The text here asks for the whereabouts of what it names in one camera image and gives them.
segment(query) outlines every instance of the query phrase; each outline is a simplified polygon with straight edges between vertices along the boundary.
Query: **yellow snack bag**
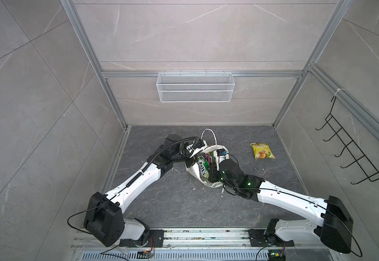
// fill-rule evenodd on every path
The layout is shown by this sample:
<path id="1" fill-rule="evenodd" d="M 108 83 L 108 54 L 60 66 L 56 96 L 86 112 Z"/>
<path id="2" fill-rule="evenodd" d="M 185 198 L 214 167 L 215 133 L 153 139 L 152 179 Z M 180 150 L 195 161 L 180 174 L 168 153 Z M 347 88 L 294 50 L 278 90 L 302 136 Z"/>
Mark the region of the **yellow snack bag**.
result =
<path id="1" fill-rule="evenodd" d="M 270 151 L 269 145 L 267 143 L 254 142 L 251 143 L 250 146 L 253 148 L 253 154 L 255 154 L 255 159 L 275 159 L 275 156 Z"/>

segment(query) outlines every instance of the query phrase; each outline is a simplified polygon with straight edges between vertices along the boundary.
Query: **robotic arm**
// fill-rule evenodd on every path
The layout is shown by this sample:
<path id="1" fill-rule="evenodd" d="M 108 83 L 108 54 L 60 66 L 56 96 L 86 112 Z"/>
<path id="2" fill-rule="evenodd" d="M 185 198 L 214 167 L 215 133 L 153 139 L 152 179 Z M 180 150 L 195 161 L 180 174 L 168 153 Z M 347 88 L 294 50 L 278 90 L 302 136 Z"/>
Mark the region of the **robotic arm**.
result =
<path id="1" fill-rule="evenodd" d="M 118 239 L 131 239 L 143 246 L 149 237 L 149 227 L 137 219 L 124 219 L 124 211 L 146 187 L 172 169 L 175 162 L 185 162 L 187 170 L 199 177 L 198 157 L 207 147 L 207 143 L 197 137 L 181 139 L 178 135 L 169 135 L 121 185 L 105 195 L 97 192 L 91 197 L 84 227 L 105 246 L 111 246 Z M 210 169 L 209 180 L 220 181 L 245 199 L 276 205 L 306 218 L 300 221 L 272 219 L 264 235 L 269 244 L 317 238 L 335 251 L 350 253 L 353 220 L 341 200 L 333 196 L 325 200 L 287 190 L 260 177 L 245 175 L 224 149 L 215 155 L 217 164 Z"/>

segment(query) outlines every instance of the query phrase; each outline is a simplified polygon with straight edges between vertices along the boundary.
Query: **wire rack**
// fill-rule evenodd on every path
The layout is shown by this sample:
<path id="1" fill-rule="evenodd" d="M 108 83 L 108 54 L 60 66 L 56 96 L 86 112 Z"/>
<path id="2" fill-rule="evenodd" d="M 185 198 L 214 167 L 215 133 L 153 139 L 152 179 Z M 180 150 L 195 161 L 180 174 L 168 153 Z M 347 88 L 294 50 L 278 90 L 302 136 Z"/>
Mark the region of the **wire rack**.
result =
<path id="1" fill-rule="evenodd" d="M 319 131 L 319 130 L 321 130 L 322 128 L 324 128 L 324 126 L 326 126 L 326 125 L 328 125 L 328 126 L 330 126 L 330 128 L 334 131 L 334 134 L 333 134 L 333 136 L 331 136 L 328 140 L 325 140 L 325 139 L 323 139 L 323 141 L 325 141 L 325 142 L 328 142 L 329 140 L 331 140 L 333 137 L 335 137 L 335 136 L 337 136 L 338 138 L 339 138 L 339 140 L 343 143 L 343 145 L 344 145 L 344 147 L 343 147 L 343 149 L 342 149 L 342 151 L 341 151 L 341 153 L 339 154 L 339 155 L 334 155 L 335 157 L 340 157 L 342 154 L 343 154 L 343 152 L 345 151 L 345 150 L 347 150 L 349 153 L 350 153 L 350 155 L 352 155 L 352 157 L 353 157 L 353 159 L 354 159 L 354 161 L 352 162 L 352 163 L 350 163 L 349 165 L 347 165 L 347 166 L 345 166 L 345 167 L 342 167 L 342 166 L 340 166 L 342 169 L 345 169 L 345 168 L 347 168 L 347 167 L 349 167 L 349 166 L 351 166 L 352 164 L 354 164 L 354 163 L 356 163 L 356 164 L 358 164 L 359 165 L 359 167 L 361 168 L 361 170 L 364 172 L 364 174 L 366 175 L 366 178 L 364 178 L 363 180 L 361 180 L 361 181 L 358 181 L 358 182 L 356 182 L 356 183 L 353 183 L 353 182 L 351 182 L 351 184 L 353 184 L 353 185 L 355 185 L 355 184 L 359 184 L 359 183 L 361 183 L 362 181 L 364 181 L 364 180 L 370 180 L 370 181 L 376 181 L 376 180 L 379 180 L 379 170 L 372 164 L 372 162 L 369 160 L 369 158 L 366 156 L 366 154 L 361 150 L 361 148 L 359 147 L 359 145 L 358 144 L 356 144 L 356 142 L 352 139 L 352 137 L 349 135 L 349 133 L 342 127 L 342 125 L 337 121 L 337 119 L 335 118 L 335 117 L 333 117 L 333 115 L 331 114 L 331 112 L 333 111 L 333 106 L 334 106 L 334 103 L 335 103 L 335 101 L 336 101 L 336 97 L 334 96 L 332 99 L 331 99 L 331 102 L 333 102 L 333 104 L 332 104 L 332 106 L 331 106 L 331 109 L 330 109 L 330 113 L 327 115 L 327 117 L 325 118 L 325 124 L 321 127 L 321 128 L 319 128 L 319 129 L 316 129 L 317 131 Z M 330 124 L 330 121 L 333 121 L 333 122 L 336 122 L 337 124 L 338 124 L 338 126 L 340 126 L 340 128 L 338 129 L 338 130 L 335 130 L 334 128 L 333 128 L 333 126 L 332 126 L 332 124 Z M 348 142 L 348 143 L 346 143 L 340 136 L 339 136 L 339 132 L 341 131 L 341 130 L 343 130 L 344 131 L 344 133 L 346 133 L 346 135 L 350 138 L 350 142 Z M 352 146 L 352 145 L 354 145 L 354 146 L 356 146 L 357 148 L 358 148 L 358 150 L 361 152 L 361 154 L 362 154 L 362 156 L 360 156 L 360 157 L 357 157 L 357 156 L 355 156 L 353 153 L 352 153 L 352 151 L 349 149 L 349 147 L 350 146 Z M 370 175 L 368 175 L 368 173 L 366 173 L 366 171 L 364 170 L 364 168 L 362 167 L 362 165 L 359 163 L 359 160 L 361 160 L 361 159 L 363 159 L 363 160 L 367 160 L 369 163 L 370 163 L 370 165 L 372 165 L 372 167 L 375 169 L 375 173 L 374 174 L 370 174 Z"/>
<path id="2" fill-rule="evenodd" d="M 231 73 L 162 73 L 156 87 L 161 102 L 230 102 Z"/>

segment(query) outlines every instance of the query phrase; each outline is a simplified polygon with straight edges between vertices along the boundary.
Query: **white wire mesh basket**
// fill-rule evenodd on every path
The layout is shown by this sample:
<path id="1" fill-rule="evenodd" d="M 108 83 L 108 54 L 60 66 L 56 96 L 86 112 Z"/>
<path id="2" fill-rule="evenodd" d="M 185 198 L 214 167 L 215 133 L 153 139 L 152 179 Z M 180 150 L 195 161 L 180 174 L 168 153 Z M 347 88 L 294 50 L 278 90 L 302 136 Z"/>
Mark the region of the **white wire mesh basket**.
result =
<path id="1" fill-rule="evenodd" d="M 231 73 L 162 73 L 156 81 L 161 102 L 230 102 Z"/>

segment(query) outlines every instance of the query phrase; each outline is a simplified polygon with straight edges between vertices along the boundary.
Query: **black hook rack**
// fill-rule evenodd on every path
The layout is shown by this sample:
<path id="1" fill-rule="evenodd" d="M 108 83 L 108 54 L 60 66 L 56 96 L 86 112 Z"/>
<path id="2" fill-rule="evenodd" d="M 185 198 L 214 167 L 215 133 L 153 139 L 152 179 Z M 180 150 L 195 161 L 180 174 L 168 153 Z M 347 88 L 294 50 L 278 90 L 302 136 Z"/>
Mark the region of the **black hook rack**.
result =
<path id="1" fill-rule="evenodd" d="M 327 115 L 327 117 L 324 119 L 325 120 L 325 124 L 321 127 L 321 128 L 319 128 L 319 129 L 316 129 L 317 131 L 319 131 L 319 130 L 321 130 L 322 128 L 324 128 L 324 126 L 326 126 L 326 125 L 328 125 L 328 126 L 330 126 L 330 128 L 334 131 L 334 134 L 333 134 L 333 136 L 331 136 L 328 140 L 325 140 L 325 139 L 323 139 L 323 141 L 325 141 L 325 142 L 328 142 L 329 140 L 331 140 L 334 136 L 337 136 L 338 138 L 339 138 L 339 140 L 343 143 L 343 145 L 344 145 L 344 147 L 343 147 L 343 149 L 342 149 L 342 151 L 341 151 L 341 153 L 337 156 L 337 155 L 334 155 L 335 157 L 340 157 L 342 154 L 343 154 L 343 152 L 345 151 L 345 149 L 347 149 L 348 151 L 349 151 L 349 153 L 350 153 L 350 155 L 352 155 L 352 157 L 353 157 L 353 159 L 354 159 L 354 161 L 351 163 L 351 164 L 349 164 L 349 165 L 347 165 L 346 167 L 342 167 L 342 166 L 340 166 L 342 169 L 345 169 L 345 168 L 347 168 L 347 167 L 349 167 L 350 165 L 352 165 L 352 164 L 354 164 L 354 163 L 357 163 L 358 165 L 359 165 L 359 167 L 361 168 L 361 170 L 364 172 L 364 174 L 366 175 L 366 178 L 364 178 L 363 180 L 361 180 L 361 181 L 359 181 L 359 182 L 356 182 L 356 183 L 353 183 L 353 182 L 351 182 L 351 184 L 353 184 L 353 185 L 355 185 L 355 184 L 359 184 L 359 183 L 361 183 L 362 181 L 364 181 L 364 180 L 370 180 L 370 181 L 376 181 L 376 180 L 379 180 L 379 177 L 374 177 L 373 179 L 371 179 L 373 176 L 375 176 L 375 175 L 377 175 L 377 174 L 379 174 L 379 170 L 372 164 L 372 162 L 369 160 L 369 158 L 366 156 L 366 154 L 361 150 L 361 148 L 358 146 L 358 144 L 356 144 L 356 142 L 352 139 L 352 137 L 350 137 L 350 135 L 349 135 L 349 133 L 342 127 L 342 125 L 337 121 L 337 119 L 331 114 L 331 112 L 333 111 L 333 106 L 334 106 L 334 103 L 335 103 L 335 101 L 336 101 L 336 96 L 333 96 L 333 98 L 331 99 L 331 101 L 330 102 L 333 102 L 333 104 L 332 104 L 332 106 L 331 106 L 331 109 L 330 109 L 330 113 Z M 333 126 L 329 123 L 329 121 L 330 120 L 334 120 L 339 126 L 340 126 L 340 129 L 338 129 L 337 131 L 336 130 L 334 130 L 334 128 L 333 128 Z M 341 130 L 343 130 L 345 133 L 346 133 L 346 135 L 350 138 L 350 142 L 349 143 L 345 143 L 344 141 L 343 141 L 343 139 L 339 136 L 339 131 L 341 131 Z M 348 148 L 348 146 L 350 145 L 350 144 L 354 144 L 358 149 L 359 149 L 359 151 L 363 154 L 363 156 L 361 156 L 361 157 L 359 157 L 359 158 L 356 158 L 355 157 L 355 155 L 353 155 L 353 153 L 350 151 L 350 149 Z M 363 159 L 363 158 L 365 158 L 366 160 L 368 160 L 368 162 L 372 165 L 372 167 L 374 167 L 374 169 L 376 170 L 376 172 L 374 173 L 374 174 L 372 174 L 372 175 L 368 175 L 367 173 L 366 173 L 366 171 L 364 170 L 364 168 L 360 165 L 360 163 L 359 163 L 359 160 L 360 159 Z"/>

